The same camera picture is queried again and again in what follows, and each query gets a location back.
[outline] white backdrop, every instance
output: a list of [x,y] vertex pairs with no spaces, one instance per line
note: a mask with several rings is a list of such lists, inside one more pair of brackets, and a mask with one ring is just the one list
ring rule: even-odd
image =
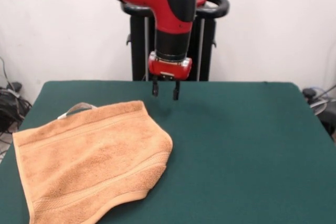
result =
[[[336,82],[336,0],[229,1],[211,80]],[[32,102],[48,80],[131,80],[128,34],[117,0],[0,0],[0,55]]]

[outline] green table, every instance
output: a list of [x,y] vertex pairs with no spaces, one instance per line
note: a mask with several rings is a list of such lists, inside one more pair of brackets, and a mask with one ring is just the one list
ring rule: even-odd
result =
[[[290,83],[48,82],[21,126],[37,127],[84,101],[143,100],[174,141],[146,199],[110,210],[114,223],[336,223],[336,150]],[[10,147],[0,164],[0,222],[29,216]]]

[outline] orange towel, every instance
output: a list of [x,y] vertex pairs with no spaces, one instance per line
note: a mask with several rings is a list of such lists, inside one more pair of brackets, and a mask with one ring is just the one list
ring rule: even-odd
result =
[[13,137],[30,224],[93,224],[145,198],[173,147],[141,101],[64,114]]

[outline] black stand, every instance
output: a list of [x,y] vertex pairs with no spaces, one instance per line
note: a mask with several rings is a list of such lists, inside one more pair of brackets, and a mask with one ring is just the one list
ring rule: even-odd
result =
[[[216,46],[216,20],[224,17],[229,10],[228,0],[207,0],[217,4],[211,8],[207,5],[196,10],[196,17],[190,38],[187,56],[192,58],[188,81],[208,81],[212,46]],[[131,15],[131,34],[127,44],[131,43],[132,51],[132,78],[133,81],[152,80],[153,76],[148,71],[148,57],[154,50],[155,19],[148,7],[122,4],[122,10]]]

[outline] metal pole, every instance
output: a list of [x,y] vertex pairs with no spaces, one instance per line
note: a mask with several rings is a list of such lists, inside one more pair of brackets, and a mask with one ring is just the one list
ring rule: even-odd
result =
[[199,81],[199,77],[201,75],[201,61],[202,61],[202,50],[203,50],[204,24],[205,24],[205,19],[202,18],[201,19],[201,28],[200,28],[200,31],[199,31],[196,81]]
[[149,18],[145,18],[145,75],[146,75],[146,81],[149,79],[148,74],[148,57],[149,57]]

